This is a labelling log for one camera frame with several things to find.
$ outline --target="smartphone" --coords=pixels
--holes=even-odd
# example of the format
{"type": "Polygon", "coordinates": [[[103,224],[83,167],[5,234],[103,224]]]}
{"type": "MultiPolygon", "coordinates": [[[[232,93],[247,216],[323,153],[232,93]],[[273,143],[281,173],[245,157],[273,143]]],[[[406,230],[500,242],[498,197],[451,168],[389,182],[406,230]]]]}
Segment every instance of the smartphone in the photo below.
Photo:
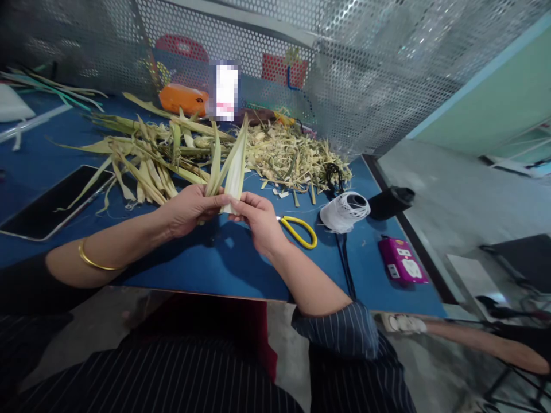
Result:
{"type": "Polygon", "coordinates": [[[113,172],[102,171],[98,180],[72,208],[56,211],[58,208],[70,205],[97,170],[98,168],[93,166],[81,165],[38,199],[2,223],[0,233],[30,241],[50,239],[115,179],[113,172]]]}

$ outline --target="gold bangle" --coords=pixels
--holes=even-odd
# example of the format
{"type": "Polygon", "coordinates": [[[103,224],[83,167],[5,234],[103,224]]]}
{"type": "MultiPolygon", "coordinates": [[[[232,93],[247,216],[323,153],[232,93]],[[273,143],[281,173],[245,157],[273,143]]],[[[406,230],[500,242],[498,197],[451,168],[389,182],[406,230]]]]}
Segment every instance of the gold bangle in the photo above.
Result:
{"type": "Polygon", "coordinates": [[[82,261],[87,263],[89,266],[96,267],[96,268],[99,268],[100,270],[105,270],[105,271],[117,271],[117,270],[122,270],[123,268],[126,268],[126,267],[120,267],[120,268],[103,267],[91,261],[90,258],[88,258],[84,253],[84,241],[86,241],[86,239],[83,239],[79,244],[79,254],[80,254],[80,257],[82,258],[82,261]]]}

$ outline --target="scissor handle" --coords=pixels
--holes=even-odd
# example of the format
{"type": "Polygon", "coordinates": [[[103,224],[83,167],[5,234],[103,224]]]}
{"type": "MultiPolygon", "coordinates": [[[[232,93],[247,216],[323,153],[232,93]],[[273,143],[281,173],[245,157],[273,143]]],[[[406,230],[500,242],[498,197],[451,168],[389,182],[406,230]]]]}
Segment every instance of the scissor handle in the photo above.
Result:
{"type": "Polygon", "coordinates": [[[301,243],[301,245],[304,248],[307,248],[309,250],[312,250],[312,249],[316,248],[316,245],[317,245],[316,233],[314,232],[312,227],[310,225],[308,225],[306,222],[302,221],[299,218],[289,217],[289,216],[284,216],[283,218],[281,218],[281,222],[283,223],[285,228],[287,228],[289,230],[289,232],[297,239],[297,241],[301,243]],[[288,221],[300,224],[304,228],[306,228],[306,230],[310,233],[310,237],[312,238],[312,244],[308,244],[305,240],[303,240],[302,237],[294,230],[294,228],[291,227],[291,225],[288,223],[288,221]]]}

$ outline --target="green wall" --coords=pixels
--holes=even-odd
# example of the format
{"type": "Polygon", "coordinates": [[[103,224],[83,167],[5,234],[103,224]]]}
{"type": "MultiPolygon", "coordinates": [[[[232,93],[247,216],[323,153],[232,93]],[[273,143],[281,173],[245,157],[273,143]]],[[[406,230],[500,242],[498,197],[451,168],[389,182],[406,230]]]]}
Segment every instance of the green wall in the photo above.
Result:
{"type": "MultiPolygon", "coordinates": [[[[548,27],[414,138],[479,156],[550,116],[548,27]]],[[[517,146],[513,153],[520,147],[526,146],[517,146]]],[[[551,145],[543,151],[551,155],[551,145]]],[[[507,154],[509,150],[499,151],[501,156],[507,154]]]]}

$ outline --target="orange bag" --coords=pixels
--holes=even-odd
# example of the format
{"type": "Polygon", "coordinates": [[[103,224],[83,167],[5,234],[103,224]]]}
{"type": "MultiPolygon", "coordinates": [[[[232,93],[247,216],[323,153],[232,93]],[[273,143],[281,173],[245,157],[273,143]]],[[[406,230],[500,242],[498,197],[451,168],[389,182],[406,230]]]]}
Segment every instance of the orange bag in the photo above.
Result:
{"type": "Polygon", "coordinates": [[[180,106],[187,115],[199,112],[199,117],[207,115],[205,110],[208,102],[208,93],[188,88],[179,83],[169,83],[159,93],[162,108],[174,114],[180,114],[180,106]]]}

